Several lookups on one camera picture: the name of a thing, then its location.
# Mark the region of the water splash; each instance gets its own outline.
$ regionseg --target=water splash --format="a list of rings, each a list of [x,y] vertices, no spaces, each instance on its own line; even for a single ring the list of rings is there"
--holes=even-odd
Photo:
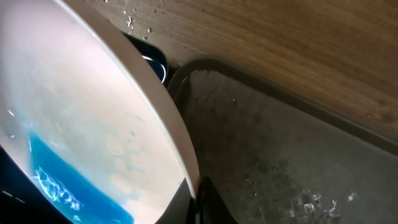
[[[134,223],[132,216],[67,164],[36,133],[28,135],[31,180],[45,198],[72,222]]]
[[[359,200],[358,193],[353,192],[347,196],[347,201],[352,202],[353,200]]]
[[[132,18],[131,18],[131,16],[129,16],[128,20],[127,20],[127,26],[131,27],[131,24],[132,24]]]

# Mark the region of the plastic tray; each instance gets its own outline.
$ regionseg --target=plastic tray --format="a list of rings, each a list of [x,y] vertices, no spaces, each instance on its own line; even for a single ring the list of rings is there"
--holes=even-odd
[[[217,58],[168,90],[239,223],[394,223],[397,142]]]

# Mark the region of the black object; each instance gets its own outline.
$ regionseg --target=black object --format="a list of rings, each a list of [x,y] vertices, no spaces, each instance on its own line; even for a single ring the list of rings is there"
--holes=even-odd
[[[163,84],[168,82],[169,65],[166,57],[157,47],[154,47],[146,42],[143,42],[133,36],[123,33],[124,36],[136,47],[142,54],[142,57],[155,71],[156,75],[160,78]]]
[[[190,209],[194,210],[195,205],[192,203],[188,184],[184,179],[173,199],[169,203],[169,206],[167,206],[166,211],[159,218],[156,224],[193,224],[193,222],[187,221],[191,218],[188,214]]]
[[[368,207],[375,203],[372,197],[374,190],[372,192],[363,187],[364,183],[379,189],[378,198],[394,194],[394,189],[387,182],[377,180],[378,173],[393,176],[388,167],[396,165],[396,140],[301,98],[275,83],[255,77],[255,74],[219,58],[197,57],[183,63],[168,87],[192,139],[201,174],[220,180],[217,184],[219,189],[225,189],[220,191],[223,198],[233,201],[235,193],[244,195],[243,203],[234,204],[237,212],[246,209],[245,201],[250,202],[253,194],[257,201],[278,201],[274,206],[263,203],[259,210],[255,209],[252,213],[240,213],[243,220],[251,219],[251,215],[255,214],[253,220],[258,222],[265,218],[271,223],[282,219],[292,223],[304,222],[297,216],[291,217],[289,211],[295,214],[307,212],[294,201],[302,196],[302,190],[304,186],[308,187],[309,182],[329,195],[344,195],[347,194],[347,186],[354,188],[362,195],[362,206]],[[286,169],[290,160],[294,161],[289,168],[296,170],[294,174]],[[256,169],[255,178],[260,174],[263,179],[257,184],[242,185],[241,175],[248,177],[253,167]],[[239,177],[225,172],[227,169],[236,170]],[[355,181],[350,179],[351,176],[355,176]],[[336,214],[340,215],[326,214],[324,208],[328,211],[330,208],[321,208],[320,201],[314,202],[315,206],[319,205],[318,214],[308,222],[326,217],[328,222],[335,222]],[[223,221],[206,214],[206,209],[210,212],[213,209],[224,210],[220,209],[222,206],[214,207],[213,203],[216,202],[208,201],[206,207],[206,201],[201,201],[202,221],[226,222],[227,218]],[[379,214],[372,214],[373,217],[385,214],[388,217],[386,220],[395,220],[394,213],[383,212],[391,207],[390,203],[379,200],[377,204]],[[347,209],[350,209],[350,218],[344,219],[351,220],[352,217],[352,222],[348,223],[359,222],[366,215],[358,208]]]
[[[209,177],[200,185],[200,224],[238,224]]]
[[[70,223],[0,147],[0,223]]]

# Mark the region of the water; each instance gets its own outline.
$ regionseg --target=water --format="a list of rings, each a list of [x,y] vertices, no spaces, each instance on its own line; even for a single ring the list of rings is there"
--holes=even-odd
[[[11,116],[15,116],[15,114],[14,114],[11,110],[8,110],[8,113],[9,113]]]
[[[353,200],[358,200],[358,199],[359,199],[359,197],[356,192],[353,192],[347,196],[347,201],[349,201],[349,202],[352,202]]]
[[[36,133],[30,133],[33,183],[74,223],[134,223],[119,204],[58,157]]]
[[[131,16],[129,16],[128,20],[127,20],[127,26],[130,27],[131,24],[132,24],[132,18],[131,18]]]

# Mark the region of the water droplet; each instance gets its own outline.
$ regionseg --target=water droplet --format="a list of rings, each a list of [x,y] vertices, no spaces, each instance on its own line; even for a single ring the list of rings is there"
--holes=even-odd
[[[78,215],[74,215],[74,216],[73,216],[73,221],[80,222],[79,216],[78,216]]]
[[[319,192],[315,192],[314,194],[312,194],[312,199],[319,201],[322,198],[322,195]]]
[[[304,204],[304,209],[306,209],[309,212],[312,212],[312,211],[314,211],[315,208],[312,203],[306,203],[306,204]]]
[[[15,197],[15,199],[20,202],[20,203],[25,203],[23,200],[21,200],[20,198]]]
[[[331,202],[333,204],[333,207],[331,208],[331,210],[335,210],[336,209],[336,205],[337,205],[337,200],[332,199]]]
[[[289,210],[289,211],[288,211],[288,213],[289,213],[289,216],[290,216],[291,218],[293,218],[293,217],[295,216],[295,214],[294,214],[294,211],[293,211],[293,210]]]
[[[12,194],[10,194],[10,193],[8,193],[8,192],[6,192],[6,191],[1,191],[3,194],[5,194],[5,195],[7,195],[8,197],[12,197]]]
[[[9,113],[11,116],[15,116],[15,114],[14,114],[11,110],[8,110],[8,113]]]
[[[188,77],[185,77],[185,78],[182,80],[181,84],[183,84],[185,81],[187,81],[187,79],[188,79]]]
[[[358,199],[359,199],[359,197],[356,192],[353,192],[347,196],[347,201],[349,201],[349,202],[352,202],[353,200],[358,200]]]
[[[129,16],[128,20],[127,20],[127,26],[130,27],[131,24],[132,24],[132,19],[131,19],[131,16]]]

